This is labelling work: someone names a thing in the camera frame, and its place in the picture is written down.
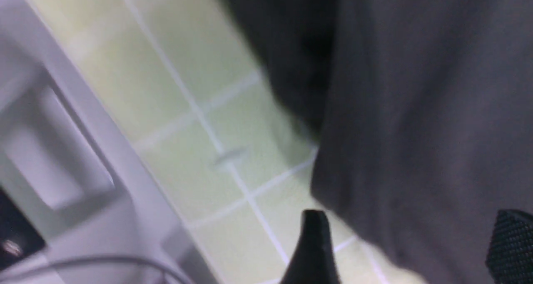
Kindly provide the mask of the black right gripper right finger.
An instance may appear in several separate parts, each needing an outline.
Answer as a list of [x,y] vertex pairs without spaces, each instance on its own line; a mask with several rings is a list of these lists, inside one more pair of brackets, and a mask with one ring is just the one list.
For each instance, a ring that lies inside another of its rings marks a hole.
[[495,284],[533,282],[533,216],[499,210],[491,235],[486,267]]

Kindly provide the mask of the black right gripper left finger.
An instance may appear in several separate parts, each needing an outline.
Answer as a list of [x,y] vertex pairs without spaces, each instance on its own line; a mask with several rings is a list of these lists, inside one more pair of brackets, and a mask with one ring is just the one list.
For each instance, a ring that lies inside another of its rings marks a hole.
[[280,283],[339,284],[339,282],[327,215],[321,210],[303,210],[299,239]]

